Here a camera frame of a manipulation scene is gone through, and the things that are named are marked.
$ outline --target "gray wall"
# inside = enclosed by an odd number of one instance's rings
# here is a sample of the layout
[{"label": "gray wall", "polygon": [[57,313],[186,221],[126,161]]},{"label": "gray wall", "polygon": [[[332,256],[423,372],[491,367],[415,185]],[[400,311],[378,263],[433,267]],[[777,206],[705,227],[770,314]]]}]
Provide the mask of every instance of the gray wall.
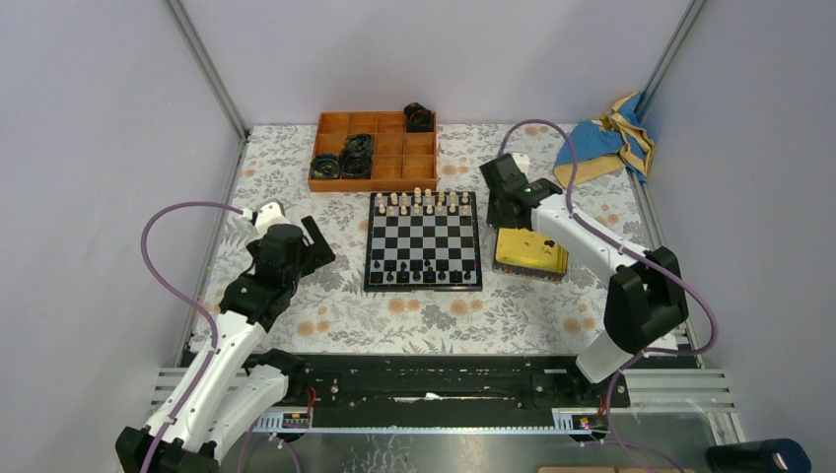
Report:
[{"label": "gray wall", "polygon": [[[237,138],[161,1],[4,2],[0,64],[0,469],[112,473],[187,315],[140,232],[221,198]],[[188,293],[214,216],[151,235]]]},{"label": "gray wall", "polygon": [[186,0],[250,124],[398,109],[575,121],[641,90],[687,0]]},{"label": "gray wall", "polygon": [[747,434],[797,439],[814,471],[836,471],[833,18],[827,0],[711,2],[647,120],[662,227],[722,323],[709,360]]}]

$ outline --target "floral tablecloth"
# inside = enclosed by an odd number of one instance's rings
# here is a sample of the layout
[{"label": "floral tablecloth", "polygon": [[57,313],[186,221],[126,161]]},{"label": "floral tablecloth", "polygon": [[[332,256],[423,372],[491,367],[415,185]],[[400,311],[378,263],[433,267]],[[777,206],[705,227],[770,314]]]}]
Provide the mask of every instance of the floral tablecloth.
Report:
[{"label": "floral tablecloth", "polygon": [[[478,293],[364,293],[368,194],[311,193],[308,162],[315,126],[266,125],[252,130],[232,204],[254,207],[278,198],[288,218],[312,215],[336,261],[302,280],[257,351],[296,353],[557,354],[583,351],[603,330],[604,286],[570,254],[563,281],[548,283],[499,274],[491,269],[496,231],[484,221],[487,187],[479,165],[496,156],[511,125],[440,125],[439,189],[477,194],[484,290]],[[562,139],[546,127],[529,126],[511,139],[508,151],[530,156],[528,177],[548,176]],[[578,206],[614,232],[646,244],[626,171],[578,186]],[[249,265],[244,247],[252,227],[229,217],[202,303],[218,312],[224,288]],[[202,319],[190,348],[208,337]],[[668,335],[656,345],[675,348]]]}]

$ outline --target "blue towel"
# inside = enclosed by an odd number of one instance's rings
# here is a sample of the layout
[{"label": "blue towel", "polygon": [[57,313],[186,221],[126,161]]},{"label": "blue towel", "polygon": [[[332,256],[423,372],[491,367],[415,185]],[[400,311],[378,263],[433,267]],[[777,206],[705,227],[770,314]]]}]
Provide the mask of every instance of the blue towel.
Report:
[{"label": "blue towel", "polygon": [[[618,156],[627,169],[635,172],[639,176],[639,180],[645,181],[645,173],[650,169],[650,161],[640,142],[631,133],[636,134],[636,136],[641,135],[640,138],[643,138],[641,143],[649,146],[650,150],[653,149],[655,144],[647,136],[645,130],[639,126],[636,106],[638,106],[641,98],[641,94],[633,94],[626,99],[622,99],[623,102],[618,101],[616,103],[618,105],[621,102],[617,108],[614,105],[606,118],[602,118],[604,122],[601,120],[585,120],[572,130],[569,137],[578,152],[579,163],[589,162],[604,156]],[[639,161],[644,166],[641,169],[636,169]],[[561,175],[559,175],[561,172],[563,178],[566,178],[566,171],[558,170],[558,168],[563,167],[561,169],[565,169],[565,166],[570,165],[571,162],[572,155],[569,147],[564,145],[558,152],[555,161],[555,175],[558,176],[558,180],[561,178]],[[579,178],[582,177],[580,181],[594,178],[601,173],[616,169],[614,167],[617,166],[619,165],[609,161],[601,166],[581,169],[579,172]]]},{"label": "blue towel", "polygon": [[[578,162],[594,160],[602,155],[614,155],[624,145],[621,133],[617,131],[603,131],[599,125],[591,120],[584,120],[569,133],[569,139],[578,152]],[[572,162],[572,153],[564,145],[557,154],[555,166],[567,165]]]}]

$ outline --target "wooden sorting tray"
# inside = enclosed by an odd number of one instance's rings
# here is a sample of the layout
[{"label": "wooden sorting tray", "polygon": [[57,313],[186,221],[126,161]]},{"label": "wooden sorting tray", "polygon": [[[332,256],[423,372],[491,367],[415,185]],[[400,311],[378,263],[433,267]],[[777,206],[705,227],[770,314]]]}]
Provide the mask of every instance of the wooden sorting tray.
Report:
[{"label": "wooden sorting tray", "polygon": [[313,179],[308,172],[311,192],[436,190],[436,132],[407,133],[406,117],[400,111],[320,114],[311,159],[320,153],[339,155],[345,139],[360,133],[375,138],[372,178]]}]

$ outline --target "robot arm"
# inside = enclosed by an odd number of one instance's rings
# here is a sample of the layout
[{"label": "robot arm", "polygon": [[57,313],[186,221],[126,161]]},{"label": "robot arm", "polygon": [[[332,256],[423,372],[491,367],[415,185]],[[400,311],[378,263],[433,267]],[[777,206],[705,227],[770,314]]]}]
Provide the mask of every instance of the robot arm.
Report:
[{"label": "robot arm", "polygon": [[621,246],[613,248],[604,243],[573,218],[556,184],[547,179],[528,182],[518,162],[527,162],[527,157],[506,154],[480,167],[490,189],[488,224],[526,228],[554,239],[608,285],[605,330],[576,359],[578,370],[588,382],[601,382],[688,316],[682,289],[624,254],[623,248],[645,254],[679,275],[676,256],[665,247],[649,251],[574,210]]},{"label": "robot arm", "polygon": [[[177,388],[142,430],[125,428],[116,441],[116,453],[126,473],[140,470],[152,440],[167,426],[154,452],[149,472],[215,473],[235,440],[289,389],[299,394],[291,378],[302,369],[301,360],[278,352],[264,357],[246,382],[225,397],[236,372],[263,340],[276,318],[290,305],[299,280],[330,263],[335,256],[314,219],[302,224],[311,237],[291,224],[278,202],[257,212],[244,211],[259,238],[246,246],[252,266],[231,283],[216,317],[218,346],[206,344],[191,362]],[[204,362],[211,360],[208,366]],[[172,418],[174,406],[199,378],[193,391]]]}]

